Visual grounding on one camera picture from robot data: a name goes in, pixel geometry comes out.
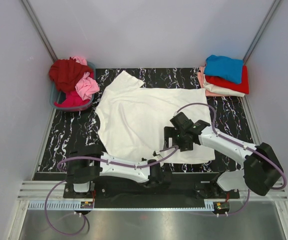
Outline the white t shirt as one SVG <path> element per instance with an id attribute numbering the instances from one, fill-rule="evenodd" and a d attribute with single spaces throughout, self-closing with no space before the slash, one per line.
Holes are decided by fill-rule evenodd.
<path id="1" fill-rule="evenodd" d="M 181 107 L 194 122 L 210 123 L 205 90 L 143 88 L 144 82 L 121 72 L 107 86 L 95 110 L 98 136 L 108 154 L 131 162 L 149 159 L 164 147 L 164 127 Z"/>

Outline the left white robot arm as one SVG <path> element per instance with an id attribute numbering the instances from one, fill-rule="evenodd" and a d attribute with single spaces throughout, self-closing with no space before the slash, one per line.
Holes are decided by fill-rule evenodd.
<path id="1" fill-rule="evenodd" d="M 178 148 L 170 147 L 154 153 L 152 159 L 131 162 L 106 152 L 96 150 L 95 153 L 84 156 L 73 156 L 62 160 L 57 167 L 66 163 L 66 182 L 73 185 L 76 193 L 90 190 L 91 182 L 100 177 L 116 177 L 131 180 L 147 188 L 156 187 L 169 182 L 167 174 L 163 173 L 161 163 L 176 153 Z"/>

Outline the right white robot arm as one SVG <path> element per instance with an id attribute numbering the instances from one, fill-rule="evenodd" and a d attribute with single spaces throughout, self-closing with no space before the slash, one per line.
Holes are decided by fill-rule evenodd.
<path id="1" fill-rule="evenodd" d="M 242 170 L 222 172 L 205 183 L 197 183 L 195 191 L 202 198 L 221 198 L 239 189 L 266 196 L 282 176 L 278 158 L 271 146 L 264 142 L 260 145 L 243 142 L 220 133 L 203 120 L 172 120 L 171 123 L 172 126 L 164 127 L 165 143 L 172 141 L 182 152 L 191 151 L 194 145 L 209 147 L 242 167 Z"/>

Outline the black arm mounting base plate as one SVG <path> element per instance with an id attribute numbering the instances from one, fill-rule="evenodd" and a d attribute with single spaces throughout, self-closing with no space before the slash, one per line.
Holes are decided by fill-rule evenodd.
<path id="1" fill-rule="evenodd" d="M 64 188 L 65 199 L 95 198 L 96 209 L 196 209 L 205 201 L 237 200 L 237 190 L 225 192 L 215 180 L 218 173 L 166 172 L 166 182 L 148 186 L 129 179 L 104 176 L 96 179 L 88 192 L 77 193 L 73 185 Z"/>

